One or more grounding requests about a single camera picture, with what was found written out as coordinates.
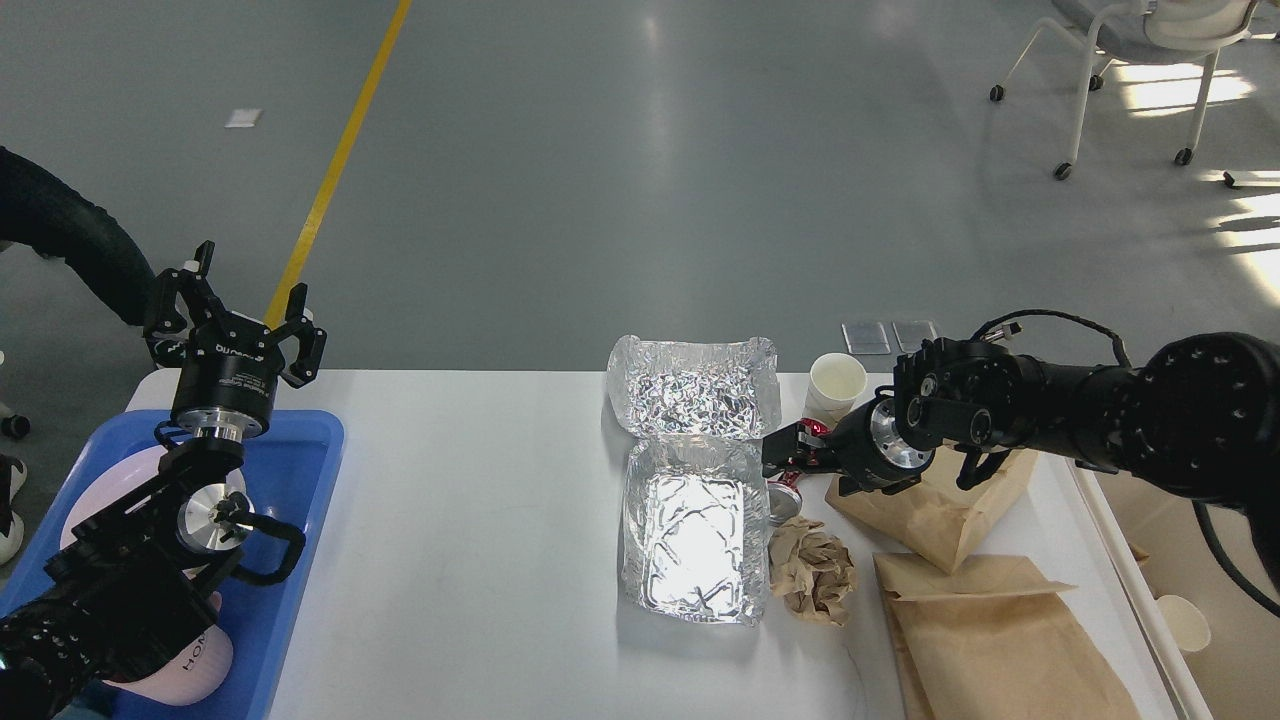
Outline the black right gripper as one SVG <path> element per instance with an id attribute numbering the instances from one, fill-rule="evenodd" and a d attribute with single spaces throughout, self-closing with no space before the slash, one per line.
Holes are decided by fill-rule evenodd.
<path id="1" fill-rule="evenodd" d="M 874 398 L 845 416 L 822 439 L 801 436 L 794 423 L 762 438 L 762 471 L 769 483 L 796 488 L 801 477 L 838 475 L 841 497 L 897 495 L 922 482 L 932 450 L 909 445 L 897 429 L 895 401 Z"/>

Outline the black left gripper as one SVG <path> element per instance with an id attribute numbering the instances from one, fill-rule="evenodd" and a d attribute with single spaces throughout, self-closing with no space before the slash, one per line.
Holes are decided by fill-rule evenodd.
<path id="1" fill-rule="evenodd" d="M 142 337 L 188 346 L 172 421 L 192 436 L 244 441 L 269 430 L 280 378 L 293 388 L 316 379 L 326 332 L 306 314 L 306 283 L 291 290 L 276 328 L 234 325 L 209 282 L 215 247 L 206 240 L 192 260 L 156 275 Z M 288 340 L 297 348 L 285 363 Z"/>

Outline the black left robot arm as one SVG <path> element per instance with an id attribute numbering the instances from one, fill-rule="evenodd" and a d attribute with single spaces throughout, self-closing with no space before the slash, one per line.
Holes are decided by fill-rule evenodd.
<path id="1" fill-rule="evenodd" d="M 230 478 L 269 429 L 279 383 L 315 378 L 326 336 L 302 283 L 276 327 L 228 310 L 207 279 L 214 252 L 204 242 L 161 272 L 143 323 L 147 338 L 186 333 L 156 473 L 76 524 L 45 564 L 51 588 L 3 619 L 5 719 L 50 719 L 92 680 L 157 673 L 214 626 L 227 578 L 275 585 L 303 555 L 303 530 L 256 511 Z"/>

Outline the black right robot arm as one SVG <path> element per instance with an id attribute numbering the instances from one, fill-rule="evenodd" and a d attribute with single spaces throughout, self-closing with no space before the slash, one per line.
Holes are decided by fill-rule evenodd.
<path id="1" fill-rule="evenodd" d="M 1277 602 L 1230 560 L 1211 507 L 1249 524 L 1271 583 L 1279 561 L 1279 350 L 1240 332 L 1193 334 L 1138 366 L 1100 323 L 1114 363 L 1062 365 L 1015 354 L 1024 311 L 997 316 L 965 340 L 923 340 L 895 363 L 890 384 L 833 427 L 801 419 L 762 442 L 762 474 L 833 474 L 842 496 L 896 495 L 922 480 L 937 448 L 963 456 L 955 482 L 987 482 L 1018 448 L 1125 471 L 1188 498 L 1219 566 L 1268 612 Z"/>

